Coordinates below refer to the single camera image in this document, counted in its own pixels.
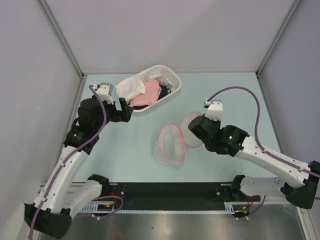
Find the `white bra from bag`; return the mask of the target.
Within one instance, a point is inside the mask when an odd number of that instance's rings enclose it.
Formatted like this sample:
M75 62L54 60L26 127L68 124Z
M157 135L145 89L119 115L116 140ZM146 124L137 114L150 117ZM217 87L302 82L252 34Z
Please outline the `white bra from bag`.
M124 98L127 102L146 92L144 82L138 75L124 79L115 87L117 96Z

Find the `pink bra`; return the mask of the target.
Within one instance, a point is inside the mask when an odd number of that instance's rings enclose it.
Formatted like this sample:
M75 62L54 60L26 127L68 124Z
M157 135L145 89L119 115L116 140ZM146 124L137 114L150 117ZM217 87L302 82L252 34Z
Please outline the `pink bra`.
M157 80L143 81L145 93L140 93L130 101L132 107L154 106L162 91Z

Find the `pink mesh laundry bag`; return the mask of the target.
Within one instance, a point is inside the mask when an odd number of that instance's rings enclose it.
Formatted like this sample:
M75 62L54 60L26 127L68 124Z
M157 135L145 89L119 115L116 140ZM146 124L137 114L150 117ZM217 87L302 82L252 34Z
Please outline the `pink mesh laundry bag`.
M155 160L166 166L179 166L186 155L185 147L198 148L203 145L188 129L191 121L201 115L200 112L193 111L184 117L181 125L166 124L154 145Z

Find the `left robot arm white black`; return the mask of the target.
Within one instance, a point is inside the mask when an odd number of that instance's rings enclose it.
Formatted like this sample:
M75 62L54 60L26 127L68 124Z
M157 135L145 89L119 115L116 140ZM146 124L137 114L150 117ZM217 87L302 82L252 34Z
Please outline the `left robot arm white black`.
M61 239L69 230L75 216L91 201L106 200L124 202L111 194L109 179L91 175L85 184L67 198L69 187L99 140L99 134L109 122L129 122L133 108L124 98L119 99L121 109L115 103L101 101L93 96L80 103L78 117L63 143L60 159L44 188L33 203L24 205L24 220L33 231Z

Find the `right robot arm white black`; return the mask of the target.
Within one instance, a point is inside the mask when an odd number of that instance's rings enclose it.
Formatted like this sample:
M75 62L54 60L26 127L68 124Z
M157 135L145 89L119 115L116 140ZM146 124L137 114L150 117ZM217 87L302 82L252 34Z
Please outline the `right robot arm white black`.
M285 198L292 205L310 210L316 199L320 180L320 163L290 158L259 145L246 131L234 126L221 127L219 120L204 115L193 119L188 129L205 148L218 155L229 155L249 161L274 174L275 177L254 178L237 175L230 188L231 196L242 201L247 196Z

